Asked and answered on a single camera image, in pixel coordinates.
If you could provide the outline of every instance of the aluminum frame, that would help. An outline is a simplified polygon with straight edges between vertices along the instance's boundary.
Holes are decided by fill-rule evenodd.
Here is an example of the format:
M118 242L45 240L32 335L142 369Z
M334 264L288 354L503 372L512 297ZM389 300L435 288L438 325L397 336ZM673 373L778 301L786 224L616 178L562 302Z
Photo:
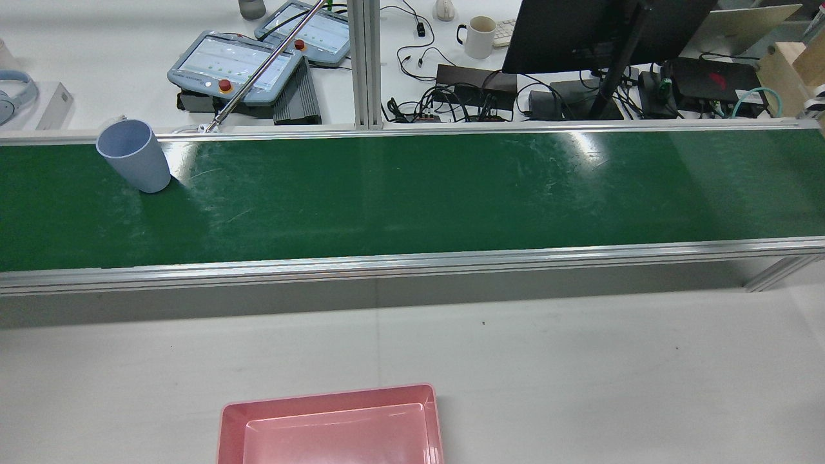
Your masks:
M698 263L742 258L790 257L804 260L804 264L797 263L790 271L786 267L773 269L775 272L769 272L769 274L778 276L778 278L766 275L762 280L769 280L768 277L771 279L767 285L748 284L749 291L760 291L823 255L825 255L825 236L561 249L416 253L351 258L284 259L116 269L19 271L0 274L0 295L24 296L64 292Z
M380 130L381 41L379 0L347 0L352 54L352 93L356 129Z
M461 135L461 134L514 134L535 132L537 134L559 132L662 132L662 131L707 131L707 130L820 130L819 124L810 119L782 118L776 120L649 120L649 121L523 121L503 125L499 122L474 122L470 124L387 124L383 130L353 130L350 128L311 127L295 130L291 127L276 127L256 132L218 132L209 134L168 133L158 134L161 142L210 142L237 140L282 140L349 137L398 137L405 135ZM97 133L66 131L61 135L17 135L0 137L3 145L59 145L94 144Z

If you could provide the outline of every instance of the white floor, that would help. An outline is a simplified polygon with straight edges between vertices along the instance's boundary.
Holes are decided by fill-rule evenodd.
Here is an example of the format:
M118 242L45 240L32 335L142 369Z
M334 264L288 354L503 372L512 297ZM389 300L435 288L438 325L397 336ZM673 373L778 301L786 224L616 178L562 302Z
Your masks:
M44 325L0 331L0 462L212 462L230 401L422 381L447 464L825 462L825 262L761 294L737 272L0 299Z

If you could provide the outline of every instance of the white box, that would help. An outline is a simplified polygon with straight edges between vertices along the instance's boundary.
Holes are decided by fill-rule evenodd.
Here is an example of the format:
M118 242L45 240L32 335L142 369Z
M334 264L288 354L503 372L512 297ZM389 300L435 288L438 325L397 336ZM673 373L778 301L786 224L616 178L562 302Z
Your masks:
M24 106L0 130L48 130L61 129L67 122L68 111L72 108L74 97L62 83L38 82L37 98ZM22 83L3 81L0 90L9 95L18 94Z

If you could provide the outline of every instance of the gray cup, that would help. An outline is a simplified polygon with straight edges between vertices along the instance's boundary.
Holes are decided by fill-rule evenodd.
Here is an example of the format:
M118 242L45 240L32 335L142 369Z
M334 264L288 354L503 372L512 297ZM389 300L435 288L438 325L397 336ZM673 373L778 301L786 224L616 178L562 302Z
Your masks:
M126 119L106 127L95 147L118 174L142 192L160 192L172 180L160 143L143 121Z

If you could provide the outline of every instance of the teal cable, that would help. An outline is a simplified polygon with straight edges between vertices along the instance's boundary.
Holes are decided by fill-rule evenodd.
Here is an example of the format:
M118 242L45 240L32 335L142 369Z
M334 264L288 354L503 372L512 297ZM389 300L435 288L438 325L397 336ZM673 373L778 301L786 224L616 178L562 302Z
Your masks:
M730 119L733 119L734 117L736 117L736 113L739 112L739 107L745 101L745 98L748 98L748 97L751 96L752 93L759 92L759 91L772 93L773 96L776 97L776 101L778 102L778 105L777 105L778 108L776 109L776 116L774 116L774 117L782 116L782 97L779 96L779 93L776 93L776 90L774 90L772 88L757 87L757 88L752 88L751 90L748 90L747 92L745 92L744 95L742 95L741 98L739 98L739 101L736 102L736 106L733 107L733 111L730 113Z

